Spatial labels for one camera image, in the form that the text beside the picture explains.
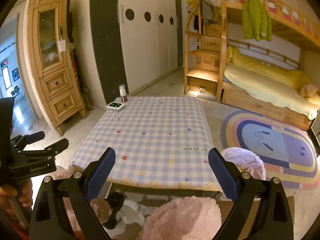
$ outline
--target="paper tag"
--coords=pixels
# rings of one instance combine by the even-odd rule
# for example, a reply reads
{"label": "paper tag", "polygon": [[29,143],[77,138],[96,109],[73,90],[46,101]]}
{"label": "paper tag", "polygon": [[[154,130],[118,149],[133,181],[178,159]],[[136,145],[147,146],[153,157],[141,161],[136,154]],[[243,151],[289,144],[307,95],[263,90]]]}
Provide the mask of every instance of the paper tag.
{"label": "paper tag", "polygon": [[66,51],[66,50],[67,50],[67,48],[66,48],[66,40],[59,41],[59,51],[63,52],[63,51]]}

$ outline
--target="chair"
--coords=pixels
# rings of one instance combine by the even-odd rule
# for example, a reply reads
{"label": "chair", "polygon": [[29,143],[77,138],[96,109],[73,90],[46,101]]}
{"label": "chair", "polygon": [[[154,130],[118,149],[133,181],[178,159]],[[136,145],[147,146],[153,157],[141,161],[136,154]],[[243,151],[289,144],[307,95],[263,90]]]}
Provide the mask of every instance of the chair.
{"label": "chair", "polygon": [[19,96],[22,98],[22,100],[24,100],[21,92],[20,92],[20,87],[19,86],[15,86],[13,91],[11,92],[11,95],[13,97],[15,97],[15,99],[19,99],[19,103],[21,102],[21,99],[19,98]]}

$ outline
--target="white device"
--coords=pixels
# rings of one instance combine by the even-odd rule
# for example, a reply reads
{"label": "white device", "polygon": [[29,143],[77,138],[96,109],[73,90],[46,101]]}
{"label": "white device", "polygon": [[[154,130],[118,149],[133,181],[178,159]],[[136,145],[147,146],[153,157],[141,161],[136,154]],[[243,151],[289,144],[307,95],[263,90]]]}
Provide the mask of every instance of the white device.
{"label": "white device", "polygon": [[107,109],[108,110],[116,111],[116,112],[120,112],[124,108],[125,108],[125,104],[124,103],[112,102],[109,105],[107,105]]}

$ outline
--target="checkered bedsheet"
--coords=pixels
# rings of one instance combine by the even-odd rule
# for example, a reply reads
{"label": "checkered bedsheet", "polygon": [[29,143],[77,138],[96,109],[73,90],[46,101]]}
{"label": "checkered bedsheet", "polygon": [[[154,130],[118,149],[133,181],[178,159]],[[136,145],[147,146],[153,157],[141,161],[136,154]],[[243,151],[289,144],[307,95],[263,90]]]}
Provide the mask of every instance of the checkered bedsheet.
{"label": "checkered bedsheet", "polygon": [[221,190],[208,164],[208,151],[214,146],[196,98],[129,97],[121,112],[106,111],[72,163],[85,169],[108,147],[116,151],[108,181],[138,187]]}

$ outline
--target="wooden staircase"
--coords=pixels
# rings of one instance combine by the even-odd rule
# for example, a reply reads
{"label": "wooden staircase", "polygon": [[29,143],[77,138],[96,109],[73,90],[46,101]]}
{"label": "wooden staircase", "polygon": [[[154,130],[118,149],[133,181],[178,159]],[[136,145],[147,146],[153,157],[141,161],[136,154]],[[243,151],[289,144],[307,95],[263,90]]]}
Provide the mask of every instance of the wooden staircase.
{"label": "wooden staircase", "polygon": [[[199,5],[189,14],[186,30],[189,30],[191,19],[196,12],[199,15],[198,33],[191,31],[185,33],[184,93],[194,91],[215,96],[221,59],[221,19],[216,24],[202,25],[201,5]],[[189,51],[189,39],[197,39],[199,49]]]}

